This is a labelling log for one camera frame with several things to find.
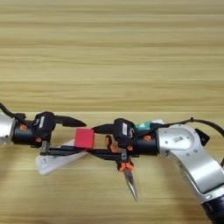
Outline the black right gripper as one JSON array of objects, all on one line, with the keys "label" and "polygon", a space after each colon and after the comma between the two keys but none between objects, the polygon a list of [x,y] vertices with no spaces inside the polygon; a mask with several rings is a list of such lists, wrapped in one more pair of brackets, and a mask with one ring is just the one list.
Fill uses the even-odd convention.
[{"label": "black right gripper", "polygon": [[[97,134],[112,134],[114,125],[106,123],[92,128]],[[137,158],[140,155],[156,156],[158,154],[158,140],[155,132],[148,130],[127,130],[120,134],[120,148],[122,159],[130,161],[130,158]],[[104,160],[120,160],[121,153],[110,150],[95,149],[88,153]]]}]

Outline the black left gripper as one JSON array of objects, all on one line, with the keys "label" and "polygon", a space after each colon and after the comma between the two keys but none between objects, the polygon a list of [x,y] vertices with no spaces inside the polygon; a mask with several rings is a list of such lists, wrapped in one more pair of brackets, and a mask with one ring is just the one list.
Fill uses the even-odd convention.
[{"label": "black left gripper", "polygon": [[[56,115],[55,122],[64,127],[86,127],[87,125],[71,116]],[[49,148],[49,129],[45,124],[28,125],[16,122],[14,133],[12,136],[14,144],[30,145],[32,148],[40,148],[41,156],[70,156],[80,152],[86,152],[84,148],[62,145],[60,147]]]}]

